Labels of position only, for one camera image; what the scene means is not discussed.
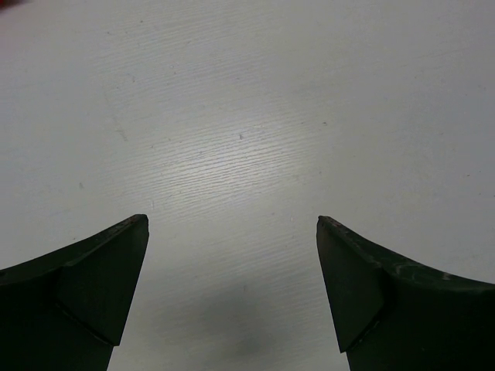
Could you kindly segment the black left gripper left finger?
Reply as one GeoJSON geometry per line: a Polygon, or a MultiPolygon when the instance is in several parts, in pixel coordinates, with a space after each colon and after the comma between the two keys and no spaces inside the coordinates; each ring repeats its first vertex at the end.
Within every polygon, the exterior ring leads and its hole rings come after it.
{"type": "Polygon", "coordinates": [[[3,370],[106,370],[119,346],[149,241],[136,214],[1,271],[3,370]]]}

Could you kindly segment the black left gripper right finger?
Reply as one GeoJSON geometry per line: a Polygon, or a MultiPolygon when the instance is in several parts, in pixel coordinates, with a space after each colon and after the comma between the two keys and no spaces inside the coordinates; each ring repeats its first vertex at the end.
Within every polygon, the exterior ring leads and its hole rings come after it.
{"type": "Polygon", "coordinates": [[[316,245],[352,370],[492,370],[494,286],[420,264],[331,217],[316,245]]]}

